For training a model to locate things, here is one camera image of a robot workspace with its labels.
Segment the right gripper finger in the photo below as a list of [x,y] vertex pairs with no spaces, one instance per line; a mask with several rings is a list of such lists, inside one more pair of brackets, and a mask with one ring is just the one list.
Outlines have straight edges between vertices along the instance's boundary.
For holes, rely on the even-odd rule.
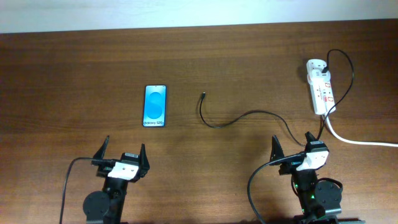
[[316,142],[317,141],[316,137],[314,137],[313,134],[310,131],[305,133],[305,138],[307,140],[307,144],[310,144],[311,142]]
[[282,146],[276,135],[272,136],[272,149],[269,162],[271,166],[279,165],[282,160],[285,158]]

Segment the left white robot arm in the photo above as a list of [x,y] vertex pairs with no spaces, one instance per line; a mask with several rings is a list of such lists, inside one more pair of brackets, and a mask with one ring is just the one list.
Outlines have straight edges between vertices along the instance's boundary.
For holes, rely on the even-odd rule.
[[120,223],[127,187],[145,177],[150,169],[146,146],[141,145],[139,154],[124,152],[120,159],[105,159],[109,137],[94,154],[92,165],[96,175],[104,179],[103,188],[90,193],[83,202],[87,223]]

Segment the blue Galaxy smartphone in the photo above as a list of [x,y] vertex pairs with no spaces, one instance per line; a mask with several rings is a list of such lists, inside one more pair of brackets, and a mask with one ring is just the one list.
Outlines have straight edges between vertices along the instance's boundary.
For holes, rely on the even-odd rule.
[[164,127],[166,117],[167,87],[147,85],[144,97],[142,125],[146,128]]

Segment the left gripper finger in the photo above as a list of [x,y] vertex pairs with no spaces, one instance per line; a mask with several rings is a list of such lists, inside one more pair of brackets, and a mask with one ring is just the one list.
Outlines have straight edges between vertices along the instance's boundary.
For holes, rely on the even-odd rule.
[[150,165],[149,165],[149,161],[148,161],[148,158],[146,155],[145,144],[141,144],[139,158],[140,158],[140,162],[139,162],[140,174],[147,174],[150,169]]
[[106,136],[102,146],[94,154],[93,159],[103,159],[108,143],[109,143],[109,136]]

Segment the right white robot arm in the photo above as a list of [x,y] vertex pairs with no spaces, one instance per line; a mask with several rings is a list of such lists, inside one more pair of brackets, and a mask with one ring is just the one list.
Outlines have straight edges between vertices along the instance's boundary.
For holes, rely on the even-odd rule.
[[280,175],[291,176],[291,186],[302,208],[302,214],[294,216],[294,223],[338,223],[343,185],[331,178],[319,179],[316,173],[326,164],[330,151],[310,132],[305,137],[302,152],[285,156],[277,136],[273,136],[270,162],[279,166]]

